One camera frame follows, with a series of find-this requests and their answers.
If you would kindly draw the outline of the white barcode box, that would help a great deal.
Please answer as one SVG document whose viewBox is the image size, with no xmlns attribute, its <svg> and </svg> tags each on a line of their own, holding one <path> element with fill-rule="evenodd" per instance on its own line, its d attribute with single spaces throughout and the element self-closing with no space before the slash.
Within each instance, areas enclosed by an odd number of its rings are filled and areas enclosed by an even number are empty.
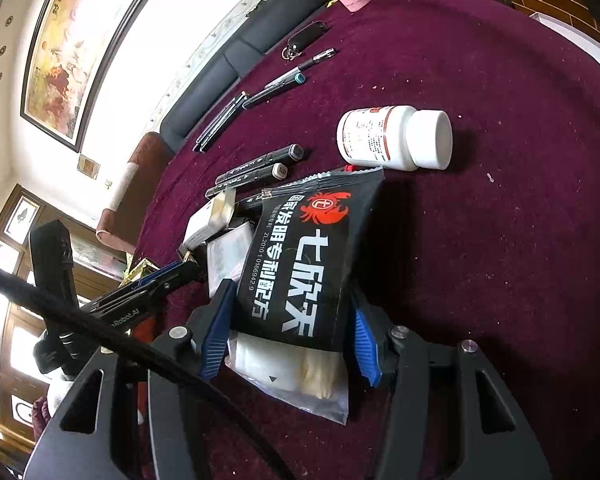
<svg viewBox="0 0 600 480">
<path fill-rule="evenodd" d="M 221 282 L 229 278 L 238 283 L 253 240 L 250 222 L 244 222 L 222 236 L 212 240 L 207 247 L 208 289 L 212 298 Z"/>
</svg>

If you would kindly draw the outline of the white cardboard box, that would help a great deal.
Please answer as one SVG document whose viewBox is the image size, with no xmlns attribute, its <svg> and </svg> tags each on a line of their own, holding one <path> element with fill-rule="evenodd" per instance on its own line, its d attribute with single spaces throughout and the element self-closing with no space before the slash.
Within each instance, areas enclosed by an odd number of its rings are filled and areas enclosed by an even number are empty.
<svg viewBox="0 0 600 480">
<path fill-rule="evenodd" d="M 178 253 L 184 256 L 224 230 L 232 220 L 235 203 L 236 191 L 226 188 L 198 209 L 188 220 Z"/>
</svg>

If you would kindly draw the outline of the black snack pouch red logo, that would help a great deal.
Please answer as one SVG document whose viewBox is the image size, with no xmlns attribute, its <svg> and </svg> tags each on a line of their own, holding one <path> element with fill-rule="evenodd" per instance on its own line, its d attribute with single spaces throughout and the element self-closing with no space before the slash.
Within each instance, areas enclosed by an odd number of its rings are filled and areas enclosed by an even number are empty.
<svg viewBox="0 0 600 480">
<path fill-rule="evenodd" d="M 264 191 L 238 286 L 233 330 L 341 351 L 356 246 L 384 179 L 379 167 L 326 171 Z"/>
</svg>

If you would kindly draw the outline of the black marker white end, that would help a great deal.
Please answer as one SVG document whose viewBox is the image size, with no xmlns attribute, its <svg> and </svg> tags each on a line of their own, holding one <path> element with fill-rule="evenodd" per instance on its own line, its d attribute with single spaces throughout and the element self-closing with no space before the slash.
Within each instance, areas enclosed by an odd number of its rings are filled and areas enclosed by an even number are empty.
<svg viewBox="0 0 600 480">
<path fill-rule="evenodd" d="M 273 165 L 255 169 L 241 174 L 234 178 L 230 178 L 225 182 L 216 184 L 204 193 L 205 198 L 211 198 L 222 193 L 226 188 L 246 188 L 253 185 L 265 185 L 270 182 L 284 180 L 287 177 L 288 168 L 281 162 L 276 162 Z"/>
</svg>

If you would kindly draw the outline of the gold rimmed white tray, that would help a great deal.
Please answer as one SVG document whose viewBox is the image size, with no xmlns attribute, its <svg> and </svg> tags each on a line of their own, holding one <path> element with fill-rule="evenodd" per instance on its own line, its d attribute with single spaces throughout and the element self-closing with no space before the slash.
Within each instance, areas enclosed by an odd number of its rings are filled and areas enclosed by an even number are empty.
<svg viewBox="0 0 600 480">
<path fill-rule="evenodd" d="M 160 268 L 155 263 L 151 262 L 148 258 L 143 258 L 124 272 L 120 286 L 139 281 L 159 270 Z"/>
</svg>

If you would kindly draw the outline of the black marker pen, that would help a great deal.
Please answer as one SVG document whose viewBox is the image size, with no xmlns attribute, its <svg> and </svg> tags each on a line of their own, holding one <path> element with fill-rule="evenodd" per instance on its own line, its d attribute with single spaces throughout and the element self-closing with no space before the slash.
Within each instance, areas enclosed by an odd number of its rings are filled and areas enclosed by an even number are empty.
<svg viewBox="0 0 600 480">
<path fill-rule="evenodd" d="M 201 145 L 204 144 L 204 141 L 210 136 L 212 131 L 232 112 L 236 107 L 242 104 L 242 101 L 248 98 L 248 93 L 245 91 L 240 92 L 237 96 L 234 96 L 233 99 L 230 100 L 212 119 L 210 124 L 204 128 L 204 131 L 198 136 L 195 141 L 193 151 L 196 152 L 201 148 Z"/>
</svg>

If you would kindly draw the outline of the long black marker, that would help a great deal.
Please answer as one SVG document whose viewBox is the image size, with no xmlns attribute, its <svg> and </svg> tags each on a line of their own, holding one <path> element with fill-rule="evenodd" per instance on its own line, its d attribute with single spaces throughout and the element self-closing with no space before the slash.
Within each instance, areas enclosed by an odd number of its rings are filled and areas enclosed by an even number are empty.
<svg viewBox="0 0 600 480">
<path fill-rule="evenodd" d="M 241 176 L 242 174 L 248 174 L 249 171 L 274 164 L 295 164 L 296 162 L 300 162 L 300 160 L 303 158 L 303 155 L 304 148 L 302 148 L 301 145 L 297 143 L 290 144 L 284 148 L 279 148 L 276 151 L 268 152 L 264 155 L 258 156 L 254 159 L 251 159 L 249 162 L 244 162 L 243 164 L 224 172 L 224 174 L 220 174 L 216 177 L 215 183 L 221 184 L 230 180 L 231 178 Z"/>
</svg>

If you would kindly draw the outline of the black marker yellow end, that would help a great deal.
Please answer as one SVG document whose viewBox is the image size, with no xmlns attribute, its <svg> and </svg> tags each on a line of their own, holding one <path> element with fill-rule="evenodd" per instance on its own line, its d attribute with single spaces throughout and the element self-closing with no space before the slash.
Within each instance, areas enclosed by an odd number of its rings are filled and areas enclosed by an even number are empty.
<svg viewBox="0 0 600 480">
<path fill-rule="evenodd" d="M 201 148 L 197 152 L 204 153 L 208 150 L 208 148 L 212 147 L 212 144 L 215 142 L 215 139 L 222 134 L 222 132 L 230 125 L 230 123 L 240 114 L 242 111 L 242 104 L 236 107 L 230 114 L 225 118 L 208 136 L 208 138 L 204 141 L 204 144 L 201 145 Z"/>
</svg>

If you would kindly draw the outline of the black marker blue cap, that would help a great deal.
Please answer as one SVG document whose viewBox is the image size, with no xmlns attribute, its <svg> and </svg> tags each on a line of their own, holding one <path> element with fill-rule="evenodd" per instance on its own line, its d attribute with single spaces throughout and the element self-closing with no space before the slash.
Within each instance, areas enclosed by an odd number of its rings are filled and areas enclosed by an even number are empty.
<svg viewBox="0 0 600 480">
<path fill-rule="evenodd" d="M 246 99 L 242 103 L 244 110 L 252 110 L 262 103 L 268 102 L 270 99 L 276 96 L 281 96 L 283 93 L 290 91 L 291 89 L 297 88 L 306 82 L 306 76 L 302 73 L 296 73 L 292 78 L 281 81 L 279 84 L 268 87 L 256 93 L 254 96 Z"/>
</svg>

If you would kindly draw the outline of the black key fob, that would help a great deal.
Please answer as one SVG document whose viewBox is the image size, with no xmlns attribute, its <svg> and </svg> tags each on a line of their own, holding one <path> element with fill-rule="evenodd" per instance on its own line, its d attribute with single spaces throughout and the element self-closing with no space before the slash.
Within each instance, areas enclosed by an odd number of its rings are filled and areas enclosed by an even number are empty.
<svg viewBox="0 0 600 480">
<path fill-rule="evenodd" d="M 280 55 L 285 61 L 292 61 L 309 47 L 321 36 L 324 36 L 328 32 L 328 26 L 322 21 L 315 21 L 307 24 L 302 29 L 295 32 L 290 38 L 287 39 L 285 47 L 283 47 Z"/>
</svg>

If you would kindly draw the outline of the silver tip pen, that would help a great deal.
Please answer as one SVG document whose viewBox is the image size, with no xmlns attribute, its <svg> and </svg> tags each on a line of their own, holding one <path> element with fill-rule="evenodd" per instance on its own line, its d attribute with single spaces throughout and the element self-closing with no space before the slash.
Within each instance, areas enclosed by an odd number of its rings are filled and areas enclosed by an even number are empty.
<svg viewBox="0 0 600 480">
<path fill-rule="evenodd" d="M 302 70 L 307 70 L 308 68 L 310 68 L 316 64 L 320 64 L 321 62 L 327 60 L 328 58 L 332 58 L 337 53 L 338 53 L 338 51 L 335 48 L 329 48 L 323 52 L 320 52 L 319 54 L 312 56 L 312 58 L 309 58 L 308 60 L 304 61 L 303 63 L 292 68 L 291 70 L 288 70 L 288 72 L 284 73 L 283 75 L 280 75 L 276 79 L 270 81 L 268 84 L 266 84 L 264 86 L 264 88 L 270 88 L 272 86 L 275 86 L 276 84 L 279 84 L 280 82 L 286 81 L 288 79 L 292 79 L 298 73 L 301 73 Z"/>
</svg>

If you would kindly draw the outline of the white pill bottle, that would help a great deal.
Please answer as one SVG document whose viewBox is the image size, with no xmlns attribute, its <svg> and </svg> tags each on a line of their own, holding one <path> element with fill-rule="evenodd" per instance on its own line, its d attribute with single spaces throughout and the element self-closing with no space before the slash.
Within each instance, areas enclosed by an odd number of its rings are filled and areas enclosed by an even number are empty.
<svg viewBox="0 0 600 480">
<path fill-rule="evenodd" d="M 338 122 L 336 141 L 343 159 L 360 167 L 445 170 L 453 153 L 448 114 L 409 105 L 349 110 Z"/>
</svg>

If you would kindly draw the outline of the black leather sofa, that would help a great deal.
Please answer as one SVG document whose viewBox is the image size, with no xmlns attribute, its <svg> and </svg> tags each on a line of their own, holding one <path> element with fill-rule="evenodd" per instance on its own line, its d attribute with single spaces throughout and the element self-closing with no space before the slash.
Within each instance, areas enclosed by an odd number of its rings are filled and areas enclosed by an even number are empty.
<svg viewBox="0 0 600 480">
<path fill-rule="evenodd" d="M 163 118 L 159 134 L 175 154 L 198 122 L 279 41 L 328 0 L 262 0 L 215 52 Z"/>
</svg>

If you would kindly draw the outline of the framed wall painting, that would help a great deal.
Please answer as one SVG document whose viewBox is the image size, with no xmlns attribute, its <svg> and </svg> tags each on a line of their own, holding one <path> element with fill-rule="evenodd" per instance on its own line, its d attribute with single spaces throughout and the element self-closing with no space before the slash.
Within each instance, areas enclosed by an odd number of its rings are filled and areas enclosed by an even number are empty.
<svg viewBox="0 0 600 480">
<path fill-rule="evenodd" d="M 147 0 L 44 0 L 22 80 L 20 116 L 81 151 L 99 89 Z"/>
</svg>

